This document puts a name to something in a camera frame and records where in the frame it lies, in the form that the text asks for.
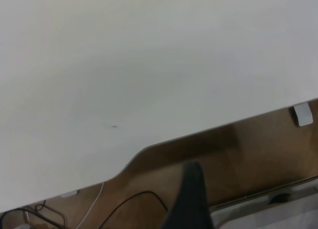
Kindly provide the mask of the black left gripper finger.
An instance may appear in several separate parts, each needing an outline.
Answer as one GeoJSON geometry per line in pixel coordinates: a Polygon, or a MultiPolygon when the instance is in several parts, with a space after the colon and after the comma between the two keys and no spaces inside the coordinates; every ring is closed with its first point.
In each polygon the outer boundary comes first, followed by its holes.
{"type": "Polygon", "coordinates": [[[182,167],[182,181],[162,229],[212,229],[202,168],[197,162],[182,167]]]}

